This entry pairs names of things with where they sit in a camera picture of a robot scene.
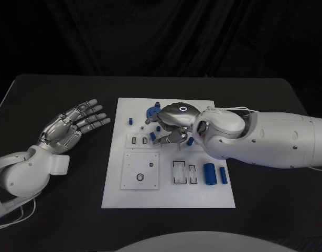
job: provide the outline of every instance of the white board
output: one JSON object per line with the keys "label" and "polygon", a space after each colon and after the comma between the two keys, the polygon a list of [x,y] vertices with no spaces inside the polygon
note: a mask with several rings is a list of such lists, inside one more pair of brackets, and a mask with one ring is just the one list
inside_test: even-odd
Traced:
{"label": "white board", "polygon": [[[150,125],[144,124],[146,112],[157,101],[162,103],[162,108],[175,102],[186,102],[200,111],[208,109],[208,106],[215,106],[213,101],[118,99],[103,208],[235,208],[226,161],[212,158],[196,144],[190,148],[186,143],[163,144],[159,147],[150,145],[151,132],[156,133],[157,138],[170,134],[163,129],[157,132],[157,122]],[[131,143],[133,137],[137,138],[136,144]],[[149,143],[143,144],[141,139],[146,137]],[[126,159],[128,153],[137,153],[131,162]],[[146,164],[151,162],[150,158],[156,153],[159,154],[159,174],[153,173],[157,169],[146,170],[149,168]],[[173,169],[175,161],[185,161],[186,163],[186,170],[182,170],[182,173]],[[218,184],[213,186],[205,183],[203,165],[206,163],[213,163],[216,166]],[[139,170],[124,170],[124,166],[128,164]],[[226,168],[228,185],[222,184],[219,171],[222,166]],[[143,172],[149,173],[149,177],[153,178],[146,187],[143,186],[146,185],[146,183],[143,184],[146,182]],[[175,172],[187,177],[187,183],[175,183]],[[137,180],[137,178],[143,178],[137,176],[140,173],[144,175],[141,181]],[[127,186],[124,186],[123,180],[128,181]]]}

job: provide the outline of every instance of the white round object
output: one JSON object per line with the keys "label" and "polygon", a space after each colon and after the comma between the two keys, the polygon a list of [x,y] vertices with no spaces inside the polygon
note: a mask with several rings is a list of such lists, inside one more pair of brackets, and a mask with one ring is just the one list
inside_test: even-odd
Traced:
{"label": "white round object", "polygon": [[162,235],[121,248],[118,252],[295,252],[258,238],[223,232],[185,232]]}

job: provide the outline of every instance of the black table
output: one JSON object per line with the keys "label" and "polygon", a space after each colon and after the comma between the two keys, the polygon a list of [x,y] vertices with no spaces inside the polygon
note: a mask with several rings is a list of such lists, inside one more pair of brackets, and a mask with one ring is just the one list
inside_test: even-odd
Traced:
{"label": "black table", "polygon": [[68,175],[52,177],[35,215],[0,230],[0,251],[117,249],[192,230],[261,238],[322,236],[322,172],[238,160],[229,160],[236,209],[103,209],[118,97],[215,100],[218,107],[307,115],[282,79],[19,76],[0,108],[0,156],[26,151],[54,116],[93,98],[113,122],[68,153]]}

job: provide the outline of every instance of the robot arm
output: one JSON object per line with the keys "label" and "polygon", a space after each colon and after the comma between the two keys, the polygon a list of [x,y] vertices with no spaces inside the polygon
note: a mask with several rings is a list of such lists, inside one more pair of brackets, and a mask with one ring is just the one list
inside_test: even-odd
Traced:
{"label": "robot arm", "polygon": [[235,158],[275,168],[322,166],[321,118],[262,112],[241,117],[226,109],[209,107],[200,112],[192,105],[175,103],[146,123],[154,120],[173,126],[175,131],[187,128],[196,144],[216,159]]}
{"label": "robot arm", "polygon": [[97,103],[94,99],[59,114],[28,152],[0,157],[0,186],[18,196],[5,203],[0,201],[0,217],[41,194],[51,175],[67,174],[70,156],[59,154],[72,149],[85,133],[110,123],[104,113],[91,115],[103,109]]}

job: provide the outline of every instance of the blue plastic part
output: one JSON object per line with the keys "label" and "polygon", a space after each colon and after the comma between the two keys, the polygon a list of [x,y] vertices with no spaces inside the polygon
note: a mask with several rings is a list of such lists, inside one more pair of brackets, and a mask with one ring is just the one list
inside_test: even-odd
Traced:
{"label": "blue plastic part", "polygon": [[151,115],[153,115],[153,114],[157,114],[160,111],[162,111],[162,108],[159,108],[159,107],[151,107],[151,108],[149,108],[149,111],[147,111],[147,113],[146,113],[146,117],[147,117],[147,118],[151,117]]}
{"label": "blue plastic part", "polygon": [[156,133],[154,132],[150,133],[150,137],[151,137],[151,140],[156,141]]}
{"label": "blue plastic part", "polygon": [[216,166],[215,164],[205,164],[205,183],[208,185],[216,185]]}
{"label": "blue plastic part", "polygon": [[223,185],[228,184],[228,174],[226,174],[226,168],[221,167],[221,176],[222,176],[222,183]]}
{"label": "blue plastic part", "polygon": [[192,145],[193,145],[193,143],[195,143],[195,138],[192,137],[192,138],[189,138],[189,140],[187,140],[186,144],[187,144],[189,146],[192,146]]}

